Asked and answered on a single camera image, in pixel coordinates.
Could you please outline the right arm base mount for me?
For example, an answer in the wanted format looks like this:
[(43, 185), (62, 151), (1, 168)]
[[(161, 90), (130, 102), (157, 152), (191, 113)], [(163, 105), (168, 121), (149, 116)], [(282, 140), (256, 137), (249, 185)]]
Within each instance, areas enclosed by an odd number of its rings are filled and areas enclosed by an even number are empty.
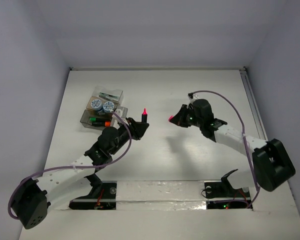
[(238, 169), (231, 170), (220, 180), (204, 183), (201, 195), (206, 199), (207, 210), (252, 209), (250, 206), (251, 195), (249, 188), (235, 189), (230, 184), (228, 177)]

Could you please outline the aluminium side rail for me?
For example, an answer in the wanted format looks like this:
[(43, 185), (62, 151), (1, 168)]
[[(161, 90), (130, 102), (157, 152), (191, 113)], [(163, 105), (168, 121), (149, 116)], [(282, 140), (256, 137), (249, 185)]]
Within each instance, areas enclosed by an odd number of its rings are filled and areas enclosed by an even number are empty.
[(252, 154), (253, 150), (267, 144), (268, 137), (246, 70), (239, 71), (239, 83), (240, 107), (238, 112), (244, 123), (249, 153)]

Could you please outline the blue white round jar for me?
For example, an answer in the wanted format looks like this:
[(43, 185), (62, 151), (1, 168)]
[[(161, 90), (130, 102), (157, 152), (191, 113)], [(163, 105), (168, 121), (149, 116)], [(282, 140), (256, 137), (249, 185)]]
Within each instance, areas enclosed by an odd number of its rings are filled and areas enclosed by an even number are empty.
[(99, 111), (101, 111), (103, 109), (103, 102), (99, 98), (92, 99), (90, 101), (89, 107), (93, 111), (99, 112)]

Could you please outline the orange cap highlighter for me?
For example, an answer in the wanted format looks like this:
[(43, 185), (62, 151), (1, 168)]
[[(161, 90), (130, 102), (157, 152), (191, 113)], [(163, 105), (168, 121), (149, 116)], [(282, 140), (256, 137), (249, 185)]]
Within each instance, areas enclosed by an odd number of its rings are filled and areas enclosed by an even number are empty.
[(93, 127), (110, 127), (110, 121), (95, 121), (91, 124)]

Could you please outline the pink tip black highlighter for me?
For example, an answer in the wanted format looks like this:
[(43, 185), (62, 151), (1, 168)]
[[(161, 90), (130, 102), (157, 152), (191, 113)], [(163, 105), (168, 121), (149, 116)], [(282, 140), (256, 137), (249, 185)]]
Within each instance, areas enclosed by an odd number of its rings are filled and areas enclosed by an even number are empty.
[(146, 108), (144, 108), (143, 113), (141, 115), (141, 121), (143, 123), (147, 123), (148, 122), (148, 113), (147, 113)]

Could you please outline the smoky grey plastic tray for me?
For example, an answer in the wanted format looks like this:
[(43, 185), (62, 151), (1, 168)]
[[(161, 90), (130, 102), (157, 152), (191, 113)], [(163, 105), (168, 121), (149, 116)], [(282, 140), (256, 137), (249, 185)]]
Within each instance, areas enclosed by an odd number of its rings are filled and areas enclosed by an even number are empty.
[(103, 129), (107, 128), (107, 127), (94, 127), (92, 126), (92, 122), (90, 121), (90, 118), (99, 118), (99, 119), (103, 119), (104, 121), (112, 121), (112, 115), (105, 113), (105, 114), (98, 114), (96, 111), (93, 110), (89, 110), (86, 109), (83, 114), (82, 117), (80, 119), (80, 123), (88, 129), (93, 129), (93, 130), (100, 130), (102, 131)]

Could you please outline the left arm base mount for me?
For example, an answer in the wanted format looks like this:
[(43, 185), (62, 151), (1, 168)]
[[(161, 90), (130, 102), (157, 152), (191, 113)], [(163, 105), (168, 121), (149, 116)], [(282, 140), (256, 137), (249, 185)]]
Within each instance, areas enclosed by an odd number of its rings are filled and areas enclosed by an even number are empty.
[(102, 180), (92, 174), (85, 177), (89, 181), (90, 191), (69, 202), (71, 210), (115, 210), (117, 208), (117, 182)]

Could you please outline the green cap highlighter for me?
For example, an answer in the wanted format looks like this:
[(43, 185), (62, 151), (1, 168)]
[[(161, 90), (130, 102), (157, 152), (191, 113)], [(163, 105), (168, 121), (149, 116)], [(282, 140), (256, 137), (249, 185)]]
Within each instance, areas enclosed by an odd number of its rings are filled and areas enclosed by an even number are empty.
[(94, 122), (103, 122), (104, 119), (102, 118), (95, 118), (95, 117), (90, 117), (89, 120), (94, 123)]

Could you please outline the clear green pen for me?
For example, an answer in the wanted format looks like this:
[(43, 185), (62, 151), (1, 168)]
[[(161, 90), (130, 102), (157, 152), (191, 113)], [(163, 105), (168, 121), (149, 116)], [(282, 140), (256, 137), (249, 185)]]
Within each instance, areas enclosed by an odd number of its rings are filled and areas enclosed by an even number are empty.
[(117, 95), (112, 95), (112, 94), (107, 94), (107, 93), (103, 93), (103, 92), (100, 92), (99, 93), (99, 97), (100, 98), (108, 98), (108, 99), (119, 99), (120, 97), (117, 96)]

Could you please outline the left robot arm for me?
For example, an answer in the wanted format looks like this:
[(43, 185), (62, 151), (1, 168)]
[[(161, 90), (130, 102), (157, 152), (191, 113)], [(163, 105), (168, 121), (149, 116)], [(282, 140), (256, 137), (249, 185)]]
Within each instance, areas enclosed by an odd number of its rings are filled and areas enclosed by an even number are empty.
[(25, 229), (32, 229), (51, 210), (70, 201), (72, 187), (80, 181), (86, 181), (83, 191), (88, 197), (98, 197), (103, 183), (96, 173), (116, 163), (113, 156), (124, 145), (130, 147), (133, 140), (140, 140), (150, 126), (146, 116), (142, 116), (141, 121), (119, 118), (118, 123), (119, 128), (103, 129), (92, 147), (73, 163), (47, 168), (24, 178), (8, 201), (9, 216), (20, 221)]

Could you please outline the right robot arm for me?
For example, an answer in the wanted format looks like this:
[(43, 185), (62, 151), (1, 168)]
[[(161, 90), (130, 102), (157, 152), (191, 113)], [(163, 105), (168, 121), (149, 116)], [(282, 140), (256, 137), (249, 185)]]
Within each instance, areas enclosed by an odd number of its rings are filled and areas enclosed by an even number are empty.
[(237, 130), (226, 121), (214, 117), (206, 99), (183, 104), (169, 122), (182, 127), (198, 127), (202, 135), (246, 156), (252, 165), (253, 182), (272, 192), (296, 174), (296, 169), (278, 139), (266, 141)]

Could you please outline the clear plastic tray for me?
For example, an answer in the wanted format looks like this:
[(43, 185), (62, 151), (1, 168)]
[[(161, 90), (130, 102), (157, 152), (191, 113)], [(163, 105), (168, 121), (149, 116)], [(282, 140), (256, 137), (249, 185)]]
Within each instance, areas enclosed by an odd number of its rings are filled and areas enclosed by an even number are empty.
[[(119, 99), (99, 97), (99, 93), (106, 93), (106, 94), (109, 94), (109, 95), (119, 96)], [(107, 89), (107, 88), (102, 87), (102, 86), (96, 86), (94, 88), (92, 96), (101, 98), (103, 100), (117, 102), (117, 103), (121, 104), (123, 102), (123, 99), (124, 99), (124, 92), (121, 89), (110, 90), (110, 89)]]

